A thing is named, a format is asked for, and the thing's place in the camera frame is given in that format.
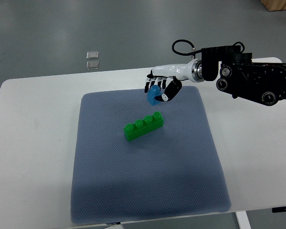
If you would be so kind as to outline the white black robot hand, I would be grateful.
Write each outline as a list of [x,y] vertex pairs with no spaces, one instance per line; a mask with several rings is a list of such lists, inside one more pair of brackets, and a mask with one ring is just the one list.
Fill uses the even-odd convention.
[[156,101],[168,102],[181,90],[183,81],[203,82],[202,60],[193,59],[187,64],[167,64],[153,67],[146,76],[144,92],[153,85],[163,89],[163,93],[155,97]]

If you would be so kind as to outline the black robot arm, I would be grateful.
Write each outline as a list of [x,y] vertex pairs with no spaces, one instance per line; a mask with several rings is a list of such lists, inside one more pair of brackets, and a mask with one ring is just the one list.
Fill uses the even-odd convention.
[[263,104],[286,100],[286,63],[254,62],[242,44],[202,48],[202,78],[219,91]]

